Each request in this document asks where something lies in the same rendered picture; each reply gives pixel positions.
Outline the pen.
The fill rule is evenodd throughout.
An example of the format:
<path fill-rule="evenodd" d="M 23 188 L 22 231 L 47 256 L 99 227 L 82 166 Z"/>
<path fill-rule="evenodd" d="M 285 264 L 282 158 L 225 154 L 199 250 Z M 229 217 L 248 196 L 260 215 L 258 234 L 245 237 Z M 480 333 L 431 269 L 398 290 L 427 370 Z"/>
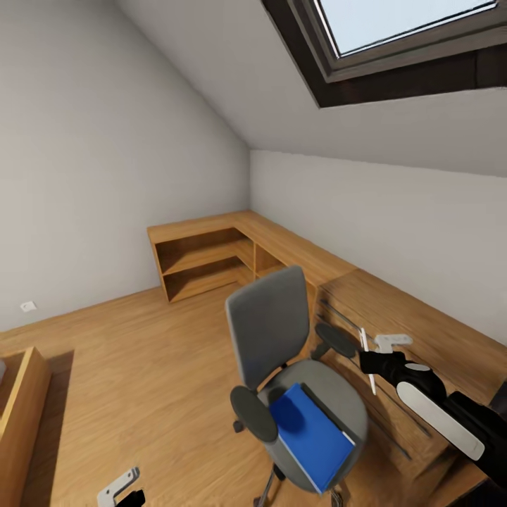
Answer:
<path fill-rule="evenodd" d="M 368 349 L 368 341 L 366 340 L 366 333 L 365 333 L 365 330 L 364 328 L 361 329 L 361 332 L 360 333 L 360 336 L 361 336 L 361 344 L 363 345 L 363 348 L 365 349 L 365 351 L 369 351 Z M 371 382 L 371 385 L 372 385 L 372 388 L 373 388 L 373 394 L 376 394 L 376 387 L 375 387 L 375 378 L 373 377 L 373 375 L 369 375 L 370 376 L 370 382 Z"/>

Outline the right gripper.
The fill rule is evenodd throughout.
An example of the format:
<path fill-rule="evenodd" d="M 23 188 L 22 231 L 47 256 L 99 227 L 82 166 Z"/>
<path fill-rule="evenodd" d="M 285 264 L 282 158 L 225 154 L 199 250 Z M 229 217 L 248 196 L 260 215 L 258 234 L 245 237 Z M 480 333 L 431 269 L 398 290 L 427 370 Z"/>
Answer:
<path fill-rule="evenodd" d="M 390 354 L 377 353 L 376 351 L 360 351 L 358 353 L 361 371 L 365 375 L 380 375 L 384 380 L 384 366 L 389 360 L 405 361 L 405 353 L 394 351 Z"/>

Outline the swivel chair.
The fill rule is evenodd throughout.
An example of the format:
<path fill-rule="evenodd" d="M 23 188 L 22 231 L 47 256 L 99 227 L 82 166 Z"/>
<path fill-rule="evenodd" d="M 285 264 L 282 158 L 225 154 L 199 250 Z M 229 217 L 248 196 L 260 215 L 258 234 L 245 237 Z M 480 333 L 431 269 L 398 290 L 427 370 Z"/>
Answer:
<path fill-rule="evenodd" d="M 311 332 L 306 281 L 297 265 L 242 287 L 227 297 L 225 310 L 239 376 L 244 383 L 234 387 L 230 394 L 237 414 L 235 431 L 248 428 L 275 462 L 262 496 L 253 499 L 253 507 L 263 507 L 275 475 L 281 481 L 288 477 L 303 490 L 318 494 L 280 441 L 277 423 L 268 410 L 295 383 L 356 443 L 324 491 L 331 491 L 332 507 L 344 507 L 342 495 L 334 487 L 349 474 L 362 453 L 368 436 L 368 411 L 358 391 L 319 358 L 330 349 L 355 358 L 356 348 L 338 330 L 318 323 L 315 331 L 323 343 L 316 347 L 311 358 L 287 365 L 287 361 L 301 353 Z M 258 393 L 258 386 L 278 367 L 282 370 Z"/>

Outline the folder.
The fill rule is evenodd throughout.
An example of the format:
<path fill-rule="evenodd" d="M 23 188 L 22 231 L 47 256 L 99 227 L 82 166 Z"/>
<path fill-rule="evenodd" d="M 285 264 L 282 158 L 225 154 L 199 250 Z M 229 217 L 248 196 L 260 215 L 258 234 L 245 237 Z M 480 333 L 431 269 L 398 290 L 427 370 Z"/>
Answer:
<path fill-rule="evenodd" d="M 356 443 L 295 383 L 268 409 L 282 441 L 319 495 Z"/>

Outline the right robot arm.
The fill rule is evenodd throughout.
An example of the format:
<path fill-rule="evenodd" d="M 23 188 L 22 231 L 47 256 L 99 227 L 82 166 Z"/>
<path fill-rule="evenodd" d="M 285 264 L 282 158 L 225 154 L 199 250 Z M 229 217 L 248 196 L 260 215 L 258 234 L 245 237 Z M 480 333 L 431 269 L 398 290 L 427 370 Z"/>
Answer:
<path fill-rule="evenodd" d="M 433 369 L 406 361 L 392 346 L 413 343 L 407 334 L 377 334 L 376 351 L 360 351 L 361 371 L 380 375 L 400 400 L 507 493 L 507 422 L 463 393 L 446 394 Z"/>

